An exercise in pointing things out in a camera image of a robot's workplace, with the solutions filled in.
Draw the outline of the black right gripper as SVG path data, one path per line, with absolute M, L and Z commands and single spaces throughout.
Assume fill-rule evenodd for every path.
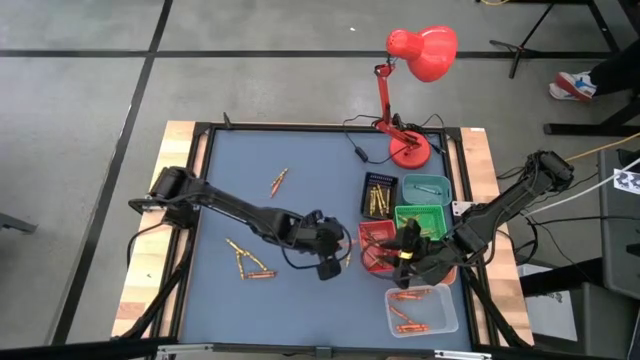
M 458 255 L 450 245 L 442 241 L 421 240 L 420 233 L 419 223 L 410 219 L 393 239 L 383 243 L 385 249 L 413 252 L 409 270 L 395 269 L 392 273 L 392 281 L 400 289 L 408 289 L 413 277 L 427 285 L 436 285 L 456 266 Z

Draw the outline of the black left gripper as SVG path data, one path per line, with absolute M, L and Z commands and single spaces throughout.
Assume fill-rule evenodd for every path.
M 342 223 L 314 210 L 295 226 L 292 248 L 319 255 L 318 277 L 330 280 L 341 274 L 341 262 L 350 255 L 350 248 L 340 244 L 344 239 L 349 241 L 351 235 Z

